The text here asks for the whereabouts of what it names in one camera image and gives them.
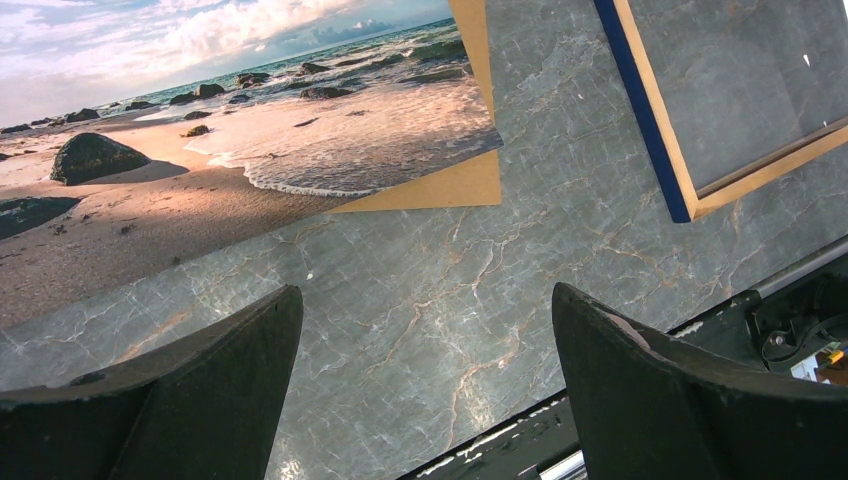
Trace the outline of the beach landscape photo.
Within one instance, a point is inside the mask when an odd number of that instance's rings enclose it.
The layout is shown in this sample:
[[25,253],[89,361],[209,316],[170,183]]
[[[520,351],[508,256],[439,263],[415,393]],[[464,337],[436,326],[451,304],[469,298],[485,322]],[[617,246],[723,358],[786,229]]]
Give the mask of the beach landscape photo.
[[5,1],[1,323],[494,151],[451,1]]

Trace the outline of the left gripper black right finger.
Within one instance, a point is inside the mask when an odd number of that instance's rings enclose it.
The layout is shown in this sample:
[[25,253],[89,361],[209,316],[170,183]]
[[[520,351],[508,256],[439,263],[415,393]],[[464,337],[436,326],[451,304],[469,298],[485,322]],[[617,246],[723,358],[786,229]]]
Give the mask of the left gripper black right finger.
[[567,283],[552,325],[592,479],[843,479],[847,390],[765,372]]

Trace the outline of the wooden picture frame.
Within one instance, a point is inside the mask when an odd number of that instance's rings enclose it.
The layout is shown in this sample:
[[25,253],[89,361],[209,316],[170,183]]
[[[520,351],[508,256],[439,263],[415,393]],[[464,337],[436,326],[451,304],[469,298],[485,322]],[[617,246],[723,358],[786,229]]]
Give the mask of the wooden picture frame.
[[699,196],[686,169],[650,62],[635,28],[629,7],[631,2],[599,1],[596,10],[673,221],[685,223],[704,216],[846,145],[847,141],[843,145],[832,146],[816,157],[803,158],[797,153],[790,155],[707,196]]

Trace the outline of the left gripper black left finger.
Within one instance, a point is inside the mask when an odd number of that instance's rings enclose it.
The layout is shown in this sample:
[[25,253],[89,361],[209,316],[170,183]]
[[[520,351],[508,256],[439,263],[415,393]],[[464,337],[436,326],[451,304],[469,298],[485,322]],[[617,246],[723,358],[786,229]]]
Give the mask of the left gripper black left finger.
[[131,360],[1,396],[5,479],[260,479],[304,306],[284,286]]

